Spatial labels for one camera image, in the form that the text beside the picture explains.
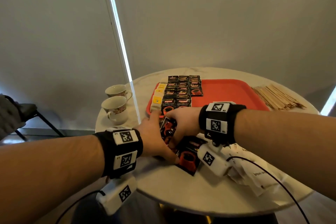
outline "white wall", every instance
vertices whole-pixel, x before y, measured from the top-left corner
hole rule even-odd
[[[58,128],[94,129],[105,88],[125,83],[106,0],[0,6],[0,92],[37,104]]]
[[[132,77],[250,72],[305,95],[336,82],[336,0],[116,0]]]

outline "cup handle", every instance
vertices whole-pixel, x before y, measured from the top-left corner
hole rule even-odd
[[[131,99],[131,97],[133,96],[133,93],[131,91],[127,91],[127,93],[131,93],[131,96],[129,98],[127,98],[127,101]]]
[[[108,112],[108,113],[107,113],[107,118],[108,118],[109,120],[111,120],[111,121],[116,121],[116,119],[111,119],[111,118],[110,118],[111,114],[114,114],[114,113],[113,113],[113,112]]]

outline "forearm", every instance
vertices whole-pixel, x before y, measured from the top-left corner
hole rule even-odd
[[[1,221],[30,223],[99,179],[104,153],[95,136],[57,138],[2,146],[0,163]]]
[[[296,112],[242,110],[236,142],[310,188],[336,199],[336,119]]]

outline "white table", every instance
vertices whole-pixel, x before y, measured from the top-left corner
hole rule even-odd
[[[262,86],[277,83],[266,78],[240,71],[194,67],[169,69],[140,77],[131,84],[128,90],[133,92],[133,98],[128,102],[128,121],[126,127],[134,127],[145,116],[145,109],[156,84],[162,77],[169,75],[200,75],[201,79],[238,79],[250,86]],[[302,110],[291,111],[318,114],[319,112],[303,97],[288,89],[291,95],[307,106]],[[96,132],[111,127],[106,112],[101,109],[96,122]],[[273,172],[278,170],[270,165]],[[195,176],[191,176],[174,165],[167,165],[154,158],[137,160],[134,171],[138,182],[138,191],[166,205],[186,212],[218,217],[242,217],[272,213],[294,204],[288,194],[280,187],[276,193],[266,192],[256,197],[247,186],[236,184],[227,176],[217,177],[205,166],[200,165]],[[297,201],[300,201],[313,191],[297,180],[287,176],[283,181]]]

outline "bundle of wooden stirrers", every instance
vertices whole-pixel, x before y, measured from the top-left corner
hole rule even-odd
[[[274,110],[289,110],[294,107],[299,107],[305,109],[306,107],[292,98],[290,95],[284,93],[284,90],[280,90],[279,86],[274,86],[273,84],[265,87],[254,87],[252,88],[255,93],[265,102],[266,105]]]

